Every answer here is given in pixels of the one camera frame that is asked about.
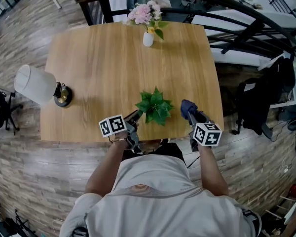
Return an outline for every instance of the white vase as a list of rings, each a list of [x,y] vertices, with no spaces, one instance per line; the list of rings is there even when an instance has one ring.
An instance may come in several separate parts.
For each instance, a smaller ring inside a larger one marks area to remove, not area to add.
[[[144,46],[150,47],[153,44],[153,34],[149,34],[147,32],[144,33],[143,38],[143,44]]]

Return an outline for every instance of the person's right arm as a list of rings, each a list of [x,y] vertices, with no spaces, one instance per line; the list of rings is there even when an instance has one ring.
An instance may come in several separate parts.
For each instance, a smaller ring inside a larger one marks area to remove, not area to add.
[[[203,188],[215,196],[229,195],[228,185],[218,169],[216,158],[209,147],[198,145],[201,159],[201,174]]]

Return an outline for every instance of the gray wood plank floor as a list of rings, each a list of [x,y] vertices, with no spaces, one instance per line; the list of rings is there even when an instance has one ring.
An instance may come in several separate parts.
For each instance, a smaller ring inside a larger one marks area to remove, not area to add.
[[[74,27],[86,26],[83,14],[74,0],[21,0],[0,19],[0,84],[13,87],[16,71],[23,64],[44,68],[54,34]],[[217,66],[221,85],[236,87],[255,70]],[[30,220],[33,229],[55,236],[52,221],[64,220],[73,202],[84,190],[92,171],[103,158],[109,144],[79,144],[40,141],[39,106],[17,95],[13,103],[24,108],[14,114],[21,130],[0,131],[0,202],[2,213],[13,216],[14,209]],[[270,112],[270,126],[277,124]],[[240,135],[229,133],[236,116],[225,117],[225,132],[213,151],[229,184],[231,196],[258,213],[270,209],[296,181],[296,132],[283,128],[276,142],[253,131],[243,129]],[[281,124],[274,133],[281,131]],[[176,140],[187,164],[197,154],[190,151],[188,140]],[[158,142],[145,142],[155,148]],[[292,165],[287,173],[279,171]],[[200,184],[199,161],[189,170],[191,180]],[[61,224],[55,222],[56,233]]]

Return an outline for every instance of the white lampshade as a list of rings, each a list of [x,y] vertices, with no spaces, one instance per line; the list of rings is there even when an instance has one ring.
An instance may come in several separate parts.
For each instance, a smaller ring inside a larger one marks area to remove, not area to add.
[[[43,69],[23,65],[15,76],[14,88],[39,105],[45,105],[54,96],[56,79]]]

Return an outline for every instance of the lamp base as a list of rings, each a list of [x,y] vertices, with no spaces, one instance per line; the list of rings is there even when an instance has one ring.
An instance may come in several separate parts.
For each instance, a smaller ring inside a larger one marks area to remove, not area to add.
[[[60,107],[66,107],[73,99],[73,91],[65,85],[62,85],[60,97],[54,96],[55,104]]]

